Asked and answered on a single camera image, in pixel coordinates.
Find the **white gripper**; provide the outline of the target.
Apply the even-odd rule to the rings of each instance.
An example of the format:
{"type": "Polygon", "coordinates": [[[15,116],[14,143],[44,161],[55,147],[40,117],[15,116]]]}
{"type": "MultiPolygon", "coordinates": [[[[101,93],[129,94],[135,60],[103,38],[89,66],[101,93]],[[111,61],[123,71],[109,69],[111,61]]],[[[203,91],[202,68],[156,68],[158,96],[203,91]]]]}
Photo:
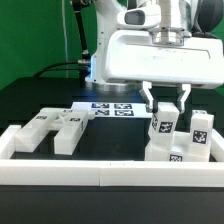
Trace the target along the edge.
{"type": "Polygon", "coordinates": [[[196,88],[224,84],[223,44],[219,39],[194,37],[186,11],[174,8],[136,8],[117,15],[118,28],[105,47],[101,74],[107,82],[142,82],[140,95],[146,111],[156,113],[152,84],[177,86],[177,108],[196,88]]]}

